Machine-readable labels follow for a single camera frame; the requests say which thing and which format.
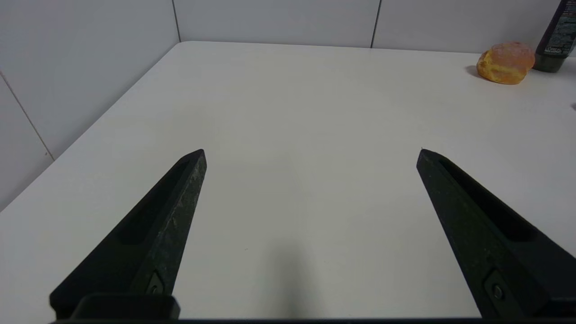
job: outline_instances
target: bottle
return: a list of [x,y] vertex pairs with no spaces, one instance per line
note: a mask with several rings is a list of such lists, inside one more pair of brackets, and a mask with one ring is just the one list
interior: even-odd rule
[[534,69],[558,72],[574,49],[576,39],[576,0],[562,0],[536,48]]

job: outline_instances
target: tile grout line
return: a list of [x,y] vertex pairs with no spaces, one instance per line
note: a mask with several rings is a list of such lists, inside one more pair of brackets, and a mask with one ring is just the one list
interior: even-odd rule
[[176,31],[178,31],[178,42],[182,43],[182,38],[180,37],[180,26],[178,26],[178,17],[176,16],[176,6],[174,5],[174,0],[172,0],[172,9],[174,10],[174,21],[176,22]]
[[2,79],[4,80],[4,83],[6,83],[6,86],[8,87],[8,90],[10,90],[10,93],[12,93],[12,95],[14,96],[14,99],[16,99],[16,102],[18,103],[18,106],[20,106],[20,109],[22,109],[22,112],[24,113],[24,116],[26,116],[26,119],[28,120],[28,122],[30,123],[30,125],[32,126],[32,129],[34,129],[34,132],[36,132],[36,135],[38,136],[38,138],[40,139],[40,142],[42,143],[42,145],[44,145],[44,149],[46,149],[46,152],[48,152],[48,155],[50,155],[50,158],[52,159],[52,161],[56,161],[54,159],[54,156],[52,155],[52,152],[50,152],[50,150],[48,149],[48,147],[46,146],[46,143],[44,143],[44,140],[42,139],[42,136],[40,136],[40,133],[38,133],[38,130],[36,129],[36,126],[34,126],[34,124],[32,123],[32,120],[30,119],[30,117],[28,116],[28,113],[24,110],[24,107],[22,106],[22,104],[20,103],[20,100],[18,99],[18,97],[16,96],[16,94],[14,93],[14,90],[12,90],[12,87],[10,86],[10,84],[8,83],[8,80],[6,79],[6,77],[4,76],[4,74],[2,73],[2,71],[0,71],[0,77],[2,77]]
[[370,42],[370,48],[374,47],[374,37],[376,36],[376,27],[378,26],[378,18],[380,17],[380,7],[382,7],[382,0],[378,3],[378,12],[376,13],[376,21],[374,22],[374,31],[372,32],[372,42]]

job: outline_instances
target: white table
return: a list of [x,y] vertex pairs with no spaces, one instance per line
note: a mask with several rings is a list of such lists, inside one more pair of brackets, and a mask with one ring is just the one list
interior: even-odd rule
[[2,322],[52,320],[48,294],[198,148],[182,318],[479,316],[416,158],[442,153],[576,254],[576,60],[506,86],[477,59],[177,45],[0,214]]

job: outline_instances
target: white tiled wall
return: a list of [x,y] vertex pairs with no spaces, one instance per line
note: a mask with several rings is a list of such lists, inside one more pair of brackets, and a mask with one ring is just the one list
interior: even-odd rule
[[481,53],[538,45],[559,0],[382,0],[374,48]]
[[370,47],[379,0],[175,0],[182,41]]
[[50,163],[52,158],[0,77],[0,210]]
[[54,157],[177,42],[171,0],[0,1],[0,66]]

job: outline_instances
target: screw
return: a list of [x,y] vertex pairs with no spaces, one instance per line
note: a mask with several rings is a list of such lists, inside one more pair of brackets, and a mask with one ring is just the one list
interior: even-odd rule
[[492,293],[494,294],[494,297],[496,297],[496,299],[504,299],[504,291],[502,290],[502,288],[500,288],[498,284],[492,286]]

